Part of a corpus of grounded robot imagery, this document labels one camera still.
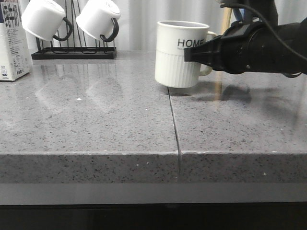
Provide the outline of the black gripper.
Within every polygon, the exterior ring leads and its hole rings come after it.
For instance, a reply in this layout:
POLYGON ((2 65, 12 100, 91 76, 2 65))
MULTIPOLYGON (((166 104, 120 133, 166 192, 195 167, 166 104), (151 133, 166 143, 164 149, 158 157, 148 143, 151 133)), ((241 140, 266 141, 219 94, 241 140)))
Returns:
POLYGON ((215 71, 241 74, 251 70, 248 50, 253 35, 264 23, 234 22, 222 35, 203 45, 184 49, 185 62, 198 62, 215 71))

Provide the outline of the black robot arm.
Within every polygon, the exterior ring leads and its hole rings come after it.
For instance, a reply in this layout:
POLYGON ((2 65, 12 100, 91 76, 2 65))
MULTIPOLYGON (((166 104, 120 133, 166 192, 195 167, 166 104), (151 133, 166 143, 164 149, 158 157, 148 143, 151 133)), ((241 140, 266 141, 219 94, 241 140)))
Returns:
POLYGON ((263 22, 246 25, 235 22, 224 34, 184 50, 185 61, 230 74, 306 73, 306 57, 306 20, 279 25, 272 30, 263 22))

